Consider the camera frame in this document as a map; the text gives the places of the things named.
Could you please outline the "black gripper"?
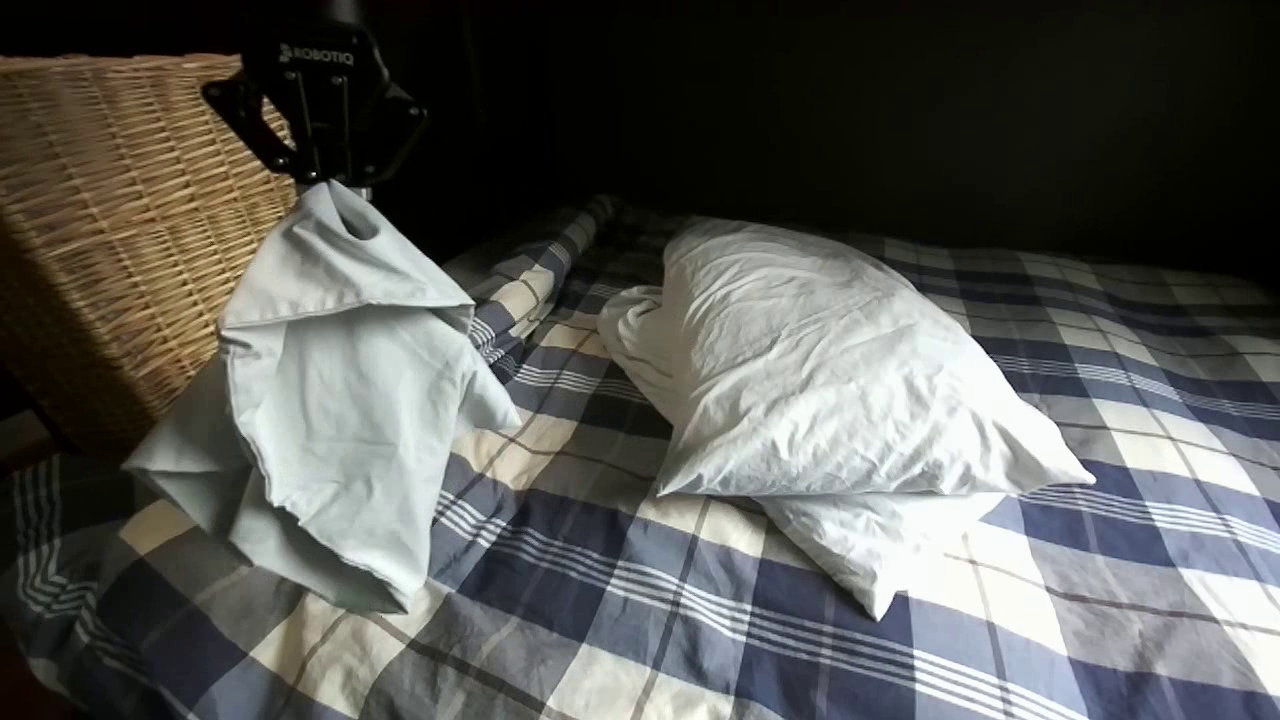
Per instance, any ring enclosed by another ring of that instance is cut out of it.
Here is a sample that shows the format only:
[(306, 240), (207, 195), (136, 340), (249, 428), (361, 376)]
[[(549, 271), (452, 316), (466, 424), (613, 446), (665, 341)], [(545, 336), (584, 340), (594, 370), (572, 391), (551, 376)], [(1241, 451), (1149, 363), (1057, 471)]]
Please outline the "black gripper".
[(215, 79), (202, 99), (270, 173), (316, 184), (268, 123), (265, 96), (288, 120), (323, 127), (323, 178), (371, 188), (390, 179), (428, 126), (425, 106), (390, 74), (369, 27), (367, 0), (250, 0), (246, 78)]

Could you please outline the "pale blue cloth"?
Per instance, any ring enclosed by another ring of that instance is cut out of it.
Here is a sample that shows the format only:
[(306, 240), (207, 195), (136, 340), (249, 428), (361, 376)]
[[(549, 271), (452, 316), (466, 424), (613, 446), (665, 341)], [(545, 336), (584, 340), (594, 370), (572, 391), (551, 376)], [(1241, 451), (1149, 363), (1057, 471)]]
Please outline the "pale blue cloth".
[(453, 443), (521, 423), (475, 302), (365, 196), (303, 191), (218, 318), (218, 350), (124, 462), (247, 561), (403, 614)]

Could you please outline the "blue checked bed cover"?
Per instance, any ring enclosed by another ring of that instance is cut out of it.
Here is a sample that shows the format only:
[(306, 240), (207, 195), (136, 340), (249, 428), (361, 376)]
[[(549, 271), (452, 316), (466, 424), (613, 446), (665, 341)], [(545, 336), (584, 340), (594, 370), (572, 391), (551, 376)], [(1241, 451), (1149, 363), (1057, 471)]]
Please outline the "blue checked bed cover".
[(116, 464), (0, 480), (0, 620), (109, 720), (1280, 720), (1280, 293), (858, 238), (1096, 478), (995, 507), (872, 620), (758, 506), (652, 493), (669, 428), (596, 337), (682, 223), (518, 237), (477, 340), (525, 416), (451, 460), (404, 615), (250, 568)]

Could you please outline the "wicker headboard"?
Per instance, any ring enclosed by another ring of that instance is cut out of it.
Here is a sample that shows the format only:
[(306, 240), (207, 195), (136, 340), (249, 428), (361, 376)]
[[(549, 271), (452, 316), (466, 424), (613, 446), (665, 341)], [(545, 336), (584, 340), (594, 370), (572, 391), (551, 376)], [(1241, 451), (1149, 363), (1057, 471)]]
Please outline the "wicker headboard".
[(0, 56), (0, 366), (84, 454), (123, 457), (212, 356), (291, 210), (201, 90), (237, 56)]

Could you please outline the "white pillow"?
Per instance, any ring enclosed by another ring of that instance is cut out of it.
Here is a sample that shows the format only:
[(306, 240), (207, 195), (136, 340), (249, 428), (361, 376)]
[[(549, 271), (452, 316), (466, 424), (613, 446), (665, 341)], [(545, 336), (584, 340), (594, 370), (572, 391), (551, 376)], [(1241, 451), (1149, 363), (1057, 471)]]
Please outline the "white pillow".
[(922, 574), (925, 556), (959, 541), (1006, 495), (765, 496), (764, 514), (879, 621)]
[(608, 300), (611, 357), (669, 423), (663, 495), (1091, 486), (1059, 427), (905, 277), (846, 243), (700, 220)]

